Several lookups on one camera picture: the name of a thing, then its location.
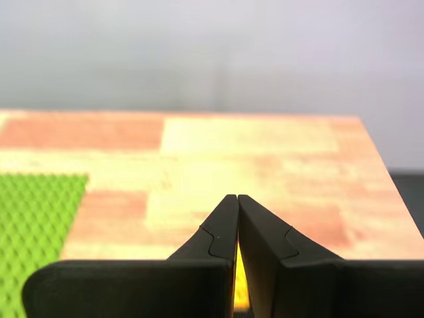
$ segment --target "wooden table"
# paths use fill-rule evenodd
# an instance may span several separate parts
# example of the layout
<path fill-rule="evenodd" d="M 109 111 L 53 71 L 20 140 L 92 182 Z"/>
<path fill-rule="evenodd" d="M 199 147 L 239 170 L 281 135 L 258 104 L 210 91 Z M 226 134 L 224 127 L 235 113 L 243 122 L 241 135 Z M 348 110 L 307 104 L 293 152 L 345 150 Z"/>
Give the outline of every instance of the wooden table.
<path fill-rule="evenodd" d="M 344 258 L 423 258 L 359 119 L 0 113 L 0 171 L 88 174 L 62 258 L 167 258 L 245 193 Z"/>

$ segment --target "reddish wood panel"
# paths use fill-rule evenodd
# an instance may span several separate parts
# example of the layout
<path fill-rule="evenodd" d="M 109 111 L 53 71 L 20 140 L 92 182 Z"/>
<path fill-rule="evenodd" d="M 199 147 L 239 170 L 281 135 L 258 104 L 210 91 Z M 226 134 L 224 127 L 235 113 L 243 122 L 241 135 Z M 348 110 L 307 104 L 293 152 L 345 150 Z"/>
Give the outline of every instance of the reddish wood panel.
<path fill-rule="evenodd" d="M 0 147 L 159 150 L 163 127 L 163 119 L 159 118 L 79 119 L 38 115 L 5 123 Z"/>
<path fill-rule="evenodd" d="M 267 206 L 269 210 L 309 238 L 329 248 L 349 246 L 341 209 L 334 203 L 291 202 L 286 206 Z"/>
<path fill-rule="evenodd" d="M 90 191 L 79 207 L 68 240 L 83 242 L 143 242 L 147 194 L 141 191 Z"/>

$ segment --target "green baseplate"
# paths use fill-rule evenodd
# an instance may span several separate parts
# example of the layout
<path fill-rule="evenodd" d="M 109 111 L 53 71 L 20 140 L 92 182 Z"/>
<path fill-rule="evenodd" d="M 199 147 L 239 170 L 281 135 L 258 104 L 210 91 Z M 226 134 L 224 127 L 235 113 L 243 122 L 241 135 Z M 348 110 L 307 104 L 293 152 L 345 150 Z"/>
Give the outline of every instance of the green baseplate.
<path fill-rule="evenodd" d="M 0 174 L 0 318 L 26 317 L 21 290 L 58 260 L 86 176 Z"/>

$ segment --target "dark floor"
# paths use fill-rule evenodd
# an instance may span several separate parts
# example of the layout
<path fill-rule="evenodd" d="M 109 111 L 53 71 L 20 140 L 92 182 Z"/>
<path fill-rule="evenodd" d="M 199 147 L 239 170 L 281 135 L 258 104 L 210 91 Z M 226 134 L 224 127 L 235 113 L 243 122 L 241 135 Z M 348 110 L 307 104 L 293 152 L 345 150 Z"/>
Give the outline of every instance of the dark floor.
<path fill-rule="evenodd" d="M 424 237 L 424 172 L 390 172 L 390 175 Z"/>

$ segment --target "wooden tabletop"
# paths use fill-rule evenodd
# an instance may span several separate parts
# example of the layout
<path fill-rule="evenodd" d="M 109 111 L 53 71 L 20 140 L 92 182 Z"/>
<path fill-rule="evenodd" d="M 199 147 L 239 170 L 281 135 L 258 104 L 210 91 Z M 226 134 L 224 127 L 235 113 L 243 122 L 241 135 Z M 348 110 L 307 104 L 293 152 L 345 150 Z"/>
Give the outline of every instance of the wooden tabletop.
<path fill-rule="evenodd" d="M 0 113 L 0 172 L 89 176 L 62 258 L 167 258 L 228 193 L 349 259 L 423 258 L 359 119 Z"/>

